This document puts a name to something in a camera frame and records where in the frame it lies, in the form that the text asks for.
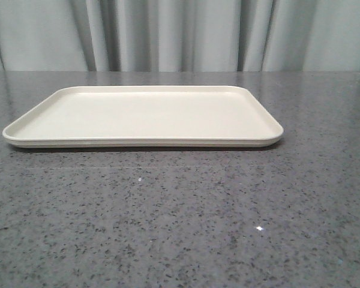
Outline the cream rectangular plastic tray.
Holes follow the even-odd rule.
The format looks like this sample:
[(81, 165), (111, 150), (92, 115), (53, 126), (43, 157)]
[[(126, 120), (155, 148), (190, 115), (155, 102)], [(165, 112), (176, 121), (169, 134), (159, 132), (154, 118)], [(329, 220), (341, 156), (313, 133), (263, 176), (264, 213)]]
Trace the cream rectangular plastic tray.
[(75, 86), (3, 129), (20, 148), (266, 147), (283, 127), (238, 86)]

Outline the pale green curtain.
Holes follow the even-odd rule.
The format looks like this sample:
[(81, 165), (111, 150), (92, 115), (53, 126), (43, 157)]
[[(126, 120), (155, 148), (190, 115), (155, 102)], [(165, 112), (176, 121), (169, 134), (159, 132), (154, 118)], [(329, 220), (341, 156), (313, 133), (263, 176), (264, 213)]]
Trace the pale green curtain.
[(360, 1), (0, 1), (0, 71), (360, 71)]

